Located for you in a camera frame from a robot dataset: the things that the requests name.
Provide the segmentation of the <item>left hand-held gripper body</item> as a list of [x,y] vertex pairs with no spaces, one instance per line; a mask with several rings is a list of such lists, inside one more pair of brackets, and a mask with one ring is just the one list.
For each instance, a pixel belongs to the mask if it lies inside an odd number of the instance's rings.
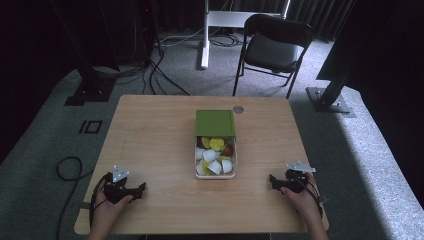
[[131,189],[127,189],[125,187],[128,176],[129,172],[118,167],[117,165],[114,165],[112,171],[105,175],[103,193],[109,202],[116,204],[124,197],[128,195],[134,195]]

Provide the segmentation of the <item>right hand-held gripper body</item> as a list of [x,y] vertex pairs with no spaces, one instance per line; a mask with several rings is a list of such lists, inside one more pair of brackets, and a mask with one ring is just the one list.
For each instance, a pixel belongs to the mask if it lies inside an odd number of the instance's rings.
[[315,173],[316,169],[303,162],[287,164],[285,180],[282,180],[283,187],[290,189],[292,192],[300,193],[308,185],[309,180],[307,173]]

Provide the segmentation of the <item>green container lid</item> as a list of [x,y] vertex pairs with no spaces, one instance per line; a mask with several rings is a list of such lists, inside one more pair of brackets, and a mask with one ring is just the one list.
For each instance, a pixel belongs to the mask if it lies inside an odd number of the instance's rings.
[[195,135],[202,137],[235,137],[231,110],[197,110]]

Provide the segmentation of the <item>person's right hand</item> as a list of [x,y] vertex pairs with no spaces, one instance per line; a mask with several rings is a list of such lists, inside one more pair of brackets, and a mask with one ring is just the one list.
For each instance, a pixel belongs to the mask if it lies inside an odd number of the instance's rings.
[[295,209],[303,217],[320,216],[320,210],[317,205],[317,192],[315,191],[315,179],[311,173],[306,174],[309,183],[300,193],[292,192],[290,189],[282,187],[281,192],[294,205]]

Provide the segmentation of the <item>person's left hand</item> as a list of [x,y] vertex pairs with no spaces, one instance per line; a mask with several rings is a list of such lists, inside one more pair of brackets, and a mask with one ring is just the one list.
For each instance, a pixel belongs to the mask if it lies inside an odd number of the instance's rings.
[[95,202],[91,232],[98,235],[108,234],[121,212],[132,199],[133,197],[128,195],[114,204],[111,203],[103,193],[99,193]]

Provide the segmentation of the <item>black metal stand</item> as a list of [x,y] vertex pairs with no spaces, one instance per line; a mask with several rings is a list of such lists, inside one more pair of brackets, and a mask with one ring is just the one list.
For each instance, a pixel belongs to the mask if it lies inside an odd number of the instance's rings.
[[332,80],[326,88],[307,87],[306,92],[316,112],[340,113],[344,118],[355,118],[356,114],[341,95],[343,87],[351,75],[354,57],[347,61],[339,76]]
[[86,102],[108,102],[115,86],[116,77],[102,78],[93,68],[75,30],[63,0],[49,0],[68,39],[71,58],[76,65],[81,81],[74,94],[65,101],[66,106],[83,106]]

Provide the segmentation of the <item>black folding chair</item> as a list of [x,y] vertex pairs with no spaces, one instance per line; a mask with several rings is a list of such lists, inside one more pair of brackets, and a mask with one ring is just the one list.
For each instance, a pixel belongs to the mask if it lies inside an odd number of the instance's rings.
[[246,69],[284,78],[290,97],[304,55],[313,41],[309,24],[266,14],[254,14],[244,23],[240,52],[232,95]]

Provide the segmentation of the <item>dark computer tower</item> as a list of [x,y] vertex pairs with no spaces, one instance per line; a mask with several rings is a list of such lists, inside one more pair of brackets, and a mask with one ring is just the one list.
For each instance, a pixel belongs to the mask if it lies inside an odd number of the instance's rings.
[[119,0],[117,60],[146,65],[157,37],[154,0]]

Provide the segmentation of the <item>dark curtain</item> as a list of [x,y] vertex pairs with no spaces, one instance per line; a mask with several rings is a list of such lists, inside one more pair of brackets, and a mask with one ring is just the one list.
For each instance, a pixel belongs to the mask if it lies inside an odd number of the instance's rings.
[[277,13],[309,24],[320,40],[335,41],[356,0],[228,0],[230,11]]

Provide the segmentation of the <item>white desk frame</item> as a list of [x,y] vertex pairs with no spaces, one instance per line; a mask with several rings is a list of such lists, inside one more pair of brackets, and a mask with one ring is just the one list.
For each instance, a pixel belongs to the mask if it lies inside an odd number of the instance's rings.
[[254,12],[210,10],[209,0],[204,0],[203,46],[200,64],[202,69],[207,69],[209,66],[209,28],[243,28],[245,21],[252,15]]

